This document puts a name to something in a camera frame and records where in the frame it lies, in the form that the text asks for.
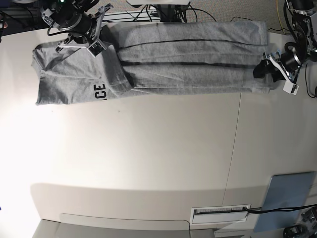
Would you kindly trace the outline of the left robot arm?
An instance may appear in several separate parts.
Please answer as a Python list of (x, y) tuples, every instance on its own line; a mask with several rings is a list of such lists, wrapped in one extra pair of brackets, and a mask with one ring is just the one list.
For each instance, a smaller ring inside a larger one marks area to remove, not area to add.
[(271, 74), (274, 82), (297, 83), (305, 62), (317, 60), (317, 7), (315, 0), (286, 0), (283, 14), (294, 42), (284, 45), (285, 52), (264, 54), (253, 71), (254, 78)]

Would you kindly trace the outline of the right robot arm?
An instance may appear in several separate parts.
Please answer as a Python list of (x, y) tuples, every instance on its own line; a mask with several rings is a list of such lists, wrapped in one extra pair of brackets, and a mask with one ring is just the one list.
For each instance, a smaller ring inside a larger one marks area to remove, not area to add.
[(56, 47), (59, 53), (64, 49), (86, 49), (96, 57), (106, 50), (101, 40), (102, 23), (105, 13), (113, 6), (100, 6), (97, 13), (88, 10), (97, 0), (2, 0), (0, 2), (0, 37), (4, 36), (8, 23), (13, 20), (19, 26), (12, 33), (43, 28), (42, 19), (48, 25), (47, 35), (67, 34)]

